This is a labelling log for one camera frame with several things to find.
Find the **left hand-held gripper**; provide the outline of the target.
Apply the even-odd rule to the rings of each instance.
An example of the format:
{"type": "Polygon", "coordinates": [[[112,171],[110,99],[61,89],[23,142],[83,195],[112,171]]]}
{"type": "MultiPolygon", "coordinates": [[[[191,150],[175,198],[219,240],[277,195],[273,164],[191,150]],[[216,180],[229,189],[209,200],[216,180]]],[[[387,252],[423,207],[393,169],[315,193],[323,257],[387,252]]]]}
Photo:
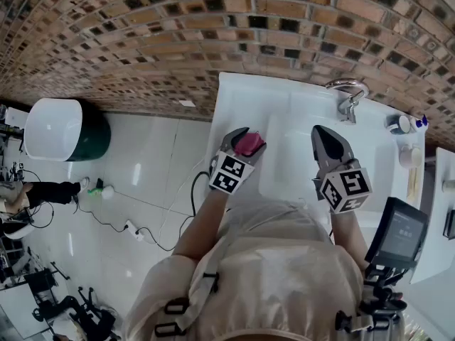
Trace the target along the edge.
{"type": "Polygon", "coordinates": [[[252,175],[255,164],[267,148],[263,143],[249,156],[237,155],[234,150],[238,142],[250,130],[241,127],[226,134],[221,147],[210,162],[209,186],[227,194],[234,194],[252,175]]]}

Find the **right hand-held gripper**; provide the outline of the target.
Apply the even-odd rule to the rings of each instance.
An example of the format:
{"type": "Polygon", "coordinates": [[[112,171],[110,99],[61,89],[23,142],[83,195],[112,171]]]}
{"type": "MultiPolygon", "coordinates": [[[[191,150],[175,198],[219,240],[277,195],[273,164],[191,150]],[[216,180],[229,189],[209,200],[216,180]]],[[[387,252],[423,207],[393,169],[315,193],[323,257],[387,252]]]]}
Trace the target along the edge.
{"type": "Polygon", "coordinates": [[[333,214],[361,208],[373,193],[366,168],[360,166],[348,141],[327,126],[315,125],[311,131],[314,159],[342,163],[325,175],[318,174],[314,185],[318,200],[326,200],[333,214]]]}

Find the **pink cloth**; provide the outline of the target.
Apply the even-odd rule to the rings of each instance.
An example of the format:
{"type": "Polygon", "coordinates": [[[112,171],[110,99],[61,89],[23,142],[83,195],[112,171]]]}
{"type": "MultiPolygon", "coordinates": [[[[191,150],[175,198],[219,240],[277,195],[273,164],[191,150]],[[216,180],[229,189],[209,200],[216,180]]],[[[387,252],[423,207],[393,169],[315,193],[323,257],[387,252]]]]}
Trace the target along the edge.
{"type": "Polygon", "coordinates": [[[248,132],[235,144],[234,152],[237,156],[250,157],[265,144],[258,132],[248,132]]]}

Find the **chrome faucet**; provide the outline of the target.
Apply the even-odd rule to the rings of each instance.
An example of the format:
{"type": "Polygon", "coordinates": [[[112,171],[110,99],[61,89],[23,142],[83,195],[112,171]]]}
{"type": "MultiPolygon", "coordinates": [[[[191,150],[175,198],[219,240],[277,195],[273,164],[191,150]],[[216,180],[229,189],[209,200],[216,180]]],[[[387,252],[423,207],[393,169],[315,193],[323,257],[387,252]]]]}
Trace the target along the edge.
{"type": "Polygon", "coordinates": [[[328,90],[334,90],[343,87],[359,89],[359,92],[352,94],[338,104],[338,113],[341,115],[341,120],[346,121],[350,124],[356,124],[355,108],[358,106],[361,99],[369,95],[370,90],[366,84],[353,78],[331,80],[325,84],[325,88],[328,90]]]}

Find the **person's left forearm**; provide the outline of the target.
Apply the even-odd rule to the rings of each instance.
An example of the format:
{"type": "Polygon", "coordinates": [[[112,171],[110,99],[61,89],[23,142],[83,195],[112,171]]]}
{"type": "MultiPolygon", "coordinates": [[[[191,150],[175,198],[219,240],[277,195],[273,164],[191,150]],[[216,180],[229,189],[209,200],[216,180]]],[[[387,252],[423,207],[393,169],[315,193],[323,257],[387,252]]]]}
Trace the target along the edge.
{"type": "Polygon", "coordinates": [[[211,190],[177,241],[173,255],[199,262],[217,243],[217,233],[229,195],[211,190]]]}

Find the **person's right forearm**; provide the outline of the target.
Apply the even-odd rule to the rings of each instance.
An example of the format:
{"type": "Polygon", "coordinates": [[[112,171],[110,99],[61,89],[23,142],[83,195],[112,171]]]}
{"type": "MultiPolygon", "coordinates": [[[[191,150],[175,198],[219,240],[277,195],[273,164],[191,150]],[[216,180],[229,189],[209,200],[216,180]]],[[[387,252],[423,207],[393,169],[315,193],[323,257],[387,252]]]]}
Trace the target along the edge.
{"type": "Polygon", "coordinates": [[[331,213],[331,226],[336,245],[343,247],[364,274],[368,267],[368,247],[354,211],[331,213]]]}

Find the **white sink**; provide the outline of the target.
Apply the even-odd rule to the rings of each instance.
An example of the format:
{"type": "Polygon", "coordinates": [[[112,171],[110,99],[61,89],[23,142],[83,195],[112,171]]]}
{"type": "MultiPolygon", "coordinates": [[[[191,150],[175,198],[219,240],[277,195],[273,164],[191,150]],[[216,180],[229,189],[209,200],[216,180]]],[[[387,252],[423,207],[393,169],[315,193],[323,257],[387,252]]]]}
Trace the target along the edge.
{"type": "Polygon", "coordinates": [[[373,193],[357,213],[363,227],[380,221],[388,197],[419,207],[423,168],[419,168],[419,194],[407,201],[409,170],[399,162],[404,145],[424,147],[424,134],[391,134],[387,118],[397,110],[363,98],[355,108],[356,124],[342,121],[338,103],[346,93],[318,85],[275,77],[223,72],[205,157],[211,159],[229,132],[249,127],[266,141],[267,148],[255,170],[229,206],[259,200],[284,200],[304,205],[321,222],[328,222],[328,203],[318,200],[313,179],[319,169],[314,160],[311,130],[327,126],[344,137],[360,165],[366,168],[373,193]]]}

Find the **pale pink cup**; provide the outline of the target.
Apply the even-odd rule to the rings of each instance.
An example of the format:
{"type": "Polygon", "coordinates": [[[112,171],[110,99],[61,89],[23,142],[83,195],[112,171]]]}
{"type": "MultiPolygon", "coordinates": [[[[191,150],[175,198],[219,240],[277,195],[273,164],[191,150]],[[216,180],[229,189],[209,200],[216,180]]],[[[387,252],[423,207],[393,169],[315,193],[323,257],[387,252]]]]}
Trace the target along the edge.
{"type": "Polygon", "coordinates": [[[400,149],[399,162],[403,168],[414,168],[413,147],[404,145],[400,149]]]}

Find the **wooden brush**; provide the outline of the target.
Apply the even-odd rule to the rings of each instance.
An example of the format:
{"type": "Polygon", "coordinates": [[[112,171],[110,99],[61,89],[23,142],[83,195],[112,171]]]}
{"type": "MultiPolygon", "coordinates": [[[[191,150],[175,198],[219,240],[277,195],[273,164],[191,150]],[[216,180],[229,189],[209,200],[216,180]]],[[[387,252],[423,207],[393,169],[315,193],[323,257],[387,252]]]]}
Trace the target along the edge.
{"type": "Polygon", "coordinates": [[[407,183],[407,201],[414,203],[419,194],[419,169],[411,168],[409,170],[408,183],[407,183]]]}

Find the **black display device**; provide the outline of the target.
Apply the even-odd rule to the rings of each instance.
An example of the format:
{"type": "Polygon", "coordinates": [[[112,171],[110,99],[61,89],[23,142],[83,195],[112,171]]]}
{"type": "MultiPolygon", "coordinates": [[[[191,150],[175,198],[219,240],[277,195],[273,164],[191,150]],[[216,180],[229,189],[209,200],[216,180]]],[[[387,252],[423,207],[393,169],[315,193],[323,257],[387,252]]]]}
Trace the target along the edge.
{"type": "Polygon", "coordinates": [[[375,266],[414,268],[428,223],[424,212],[389,197],[365,261],[375,266]]]}

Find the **person's beige shirt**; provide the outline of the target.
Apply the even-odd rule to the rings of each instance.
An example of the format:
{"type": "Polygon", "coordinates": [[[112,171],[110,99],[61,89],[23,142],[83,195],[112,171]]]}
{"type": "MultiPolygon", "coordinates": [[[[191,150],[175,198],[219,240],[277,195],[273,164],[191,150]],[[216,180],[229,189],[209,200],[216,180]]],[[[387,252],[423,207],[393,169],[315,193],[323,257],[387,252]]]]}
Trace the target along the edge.
{"type": "Polygon", "coordinates": [[[304,208],[227,209],[211,192],[172,254],[155,264],[123,341],[403,341],[401,312],[376,320],[367,246],[353,212],[327,232],[304,208]]]}

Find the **white power strip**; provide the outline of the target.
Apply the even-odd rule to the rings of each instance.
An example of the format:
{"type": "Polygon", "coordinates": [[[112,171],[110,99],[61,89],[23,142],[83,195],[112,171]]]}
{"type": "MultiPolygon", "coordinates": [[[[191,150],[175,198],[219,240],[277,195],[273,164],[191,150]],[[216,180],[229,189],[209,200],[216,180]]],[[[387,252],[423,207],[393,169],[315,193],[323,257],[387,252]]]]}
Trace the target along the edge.
{"type": "Polygon", "coordinates": [[[131,220],[127,220],[125,223],[124,228],[137,240],[141,242],[144,239],[144,235],[139,231],[138,227],[136,227],[131,220]]]}

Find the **black box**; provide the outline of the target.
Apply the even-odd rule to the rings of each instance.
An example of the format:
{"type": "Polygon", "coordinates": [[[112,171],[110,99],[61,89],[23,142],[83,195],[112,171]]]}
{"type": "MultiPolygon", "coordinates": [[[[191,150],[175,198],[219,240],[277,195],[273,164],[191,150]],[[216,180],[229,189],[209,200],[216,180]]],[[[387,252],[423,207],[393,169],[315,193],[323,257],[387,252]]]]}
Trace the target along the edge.
{"type": "Polygon", "coordinates": [[[450,210],[446,215],[443,236],[448,240],[455,239],[455,210],[450,210]]]}

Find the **green and white spray bottle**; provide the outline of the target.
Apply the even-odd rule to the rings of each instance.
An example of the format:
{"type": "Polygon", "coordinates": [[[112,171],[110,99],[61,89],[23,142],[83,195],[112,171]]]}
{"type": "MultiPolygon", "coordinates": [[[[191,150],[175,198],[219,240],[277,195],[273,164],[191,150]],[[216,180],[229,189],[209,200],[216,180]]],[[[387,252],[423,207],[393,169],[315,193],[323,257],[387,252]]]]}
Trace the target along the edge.
{"type": "Polygon", "coordinates": [[[108,200],[114,195],[114,188],[111,185],[105,186],[103,188],[96,187],[87,192],[91,196],[100,196],[104,200],[108,200]]]}

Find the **white side counter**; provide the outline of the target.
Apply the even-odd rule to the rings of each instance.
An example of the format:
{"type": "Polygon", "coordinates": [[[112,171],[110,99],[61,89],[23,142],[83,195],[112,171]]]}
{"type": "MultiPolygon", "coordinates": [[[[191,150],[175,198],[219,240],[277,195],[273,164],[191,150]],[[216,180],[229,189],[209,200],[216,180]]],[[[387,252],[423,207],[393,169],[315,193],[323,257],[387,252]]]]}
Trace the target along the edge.
{"type": "Polygon", "coordinates": [[[455,210],[455,193],[443,193],[441,182],[455,179],[455,153],[437,148],[425,159],[420,210],[428,215],[429,224],[419,260],[412,272],[411,284],[427,280],[448,270],[455,259],[455,239],[443,236],[446,215],[455,210]]]}

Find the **dark green stand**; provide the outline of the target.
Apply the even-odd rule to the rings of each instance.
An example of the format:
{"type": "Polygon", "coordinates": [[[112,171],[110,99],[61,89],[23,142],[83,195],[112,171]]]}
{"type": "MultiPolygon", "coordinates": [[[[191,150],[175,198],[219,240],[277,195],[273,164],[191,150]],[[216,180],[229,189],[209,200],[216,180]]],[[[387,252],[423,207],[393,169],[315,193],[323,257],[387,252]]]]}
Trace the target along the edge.
{"type": "Polygon", "coordinates": [[[82,126],[77,145],[68,162],[97,160],[109,148],[110,125],[95,105],[81,100],[78,102],[82,108],[82,126]]]}

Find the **grey harness with black buckles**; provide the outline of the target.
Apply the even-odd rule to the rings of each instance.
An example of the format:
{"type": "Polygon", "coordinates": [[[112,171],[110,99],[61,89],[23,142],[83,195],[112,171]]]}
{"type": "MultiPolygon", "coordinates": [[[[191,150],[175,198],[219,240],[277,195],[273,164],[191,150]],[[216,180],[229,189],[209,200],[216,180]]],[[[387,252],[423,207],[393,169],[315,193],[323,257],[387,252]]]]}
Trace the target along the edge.
{"type": "Polygon", "coordinates": [[[355,316],[362,295],[363,275],[340,246],[300,239],[223,239],[198,267],[188,307],[180,315],[161,315],[154,338],[339,341],[336,314],[355,316]]]}

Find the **white round tub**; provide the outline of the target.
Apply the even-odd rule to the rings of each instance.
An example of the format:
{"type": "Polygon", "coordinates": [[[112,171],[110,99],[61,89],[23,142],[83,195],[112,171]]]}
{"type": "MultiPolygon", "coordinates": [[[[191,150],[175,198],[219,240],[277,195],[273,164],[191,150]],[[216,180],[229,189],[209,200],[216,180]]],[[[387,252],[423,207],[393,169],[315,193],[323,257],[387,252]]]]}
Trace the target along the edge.
{"type": "Polygon", "coordinates": [[[74,99],[42,98],[29,112],[23,145],[29,158],[68,161],[82,128],[82,106],[74,99]]]}

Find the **black office chair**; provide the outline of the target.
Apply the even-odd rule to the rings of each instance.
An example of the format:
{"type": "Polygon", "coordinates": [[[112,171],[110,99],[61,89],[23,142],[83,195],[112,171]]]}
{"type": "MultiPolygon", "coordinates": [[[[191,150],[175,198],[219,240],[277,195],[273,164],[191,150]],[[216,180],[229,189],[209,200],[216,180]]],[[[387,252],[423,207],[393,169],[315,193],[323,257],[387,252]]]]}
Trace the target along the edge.
{"type": "Polygon", "coordinates": [[[83,304],[79,304],[73,296],[66,296],[58,303],[50,301],[41,302],[32,311],[33,317],[38,322],[56,318],[65,311],[72,309],[70,317],[75,321],[87,336],[87,341],[114,341],[118,337],[114,335],[115,316],[108,310],[98,308],[92,299],[94,288],[89,287],[88,298],[82,294],[82,287],[78,288],[78,293],[83,299],[83,304]]]}

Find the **black device mount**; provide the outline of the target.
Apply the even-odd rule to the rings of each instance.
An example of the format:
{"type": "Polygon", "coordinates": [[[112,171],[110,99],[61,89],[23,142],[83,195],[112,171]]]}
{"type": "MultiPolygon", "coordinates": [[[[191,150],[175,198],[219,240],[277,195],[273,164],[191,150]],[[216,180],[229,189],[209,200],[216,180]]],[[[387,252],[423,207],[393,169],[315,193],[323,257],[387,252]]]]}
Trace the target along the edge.
{"type": "Polygon", "coordinates": [[[370,329],[387,330],[401,320],[400,314],[407,308],[403,293],[393,289],[408,269],[383,267],[370,264],[365,271],[363,299],[359,309],[363,315],[373,318],[370,329]]]}

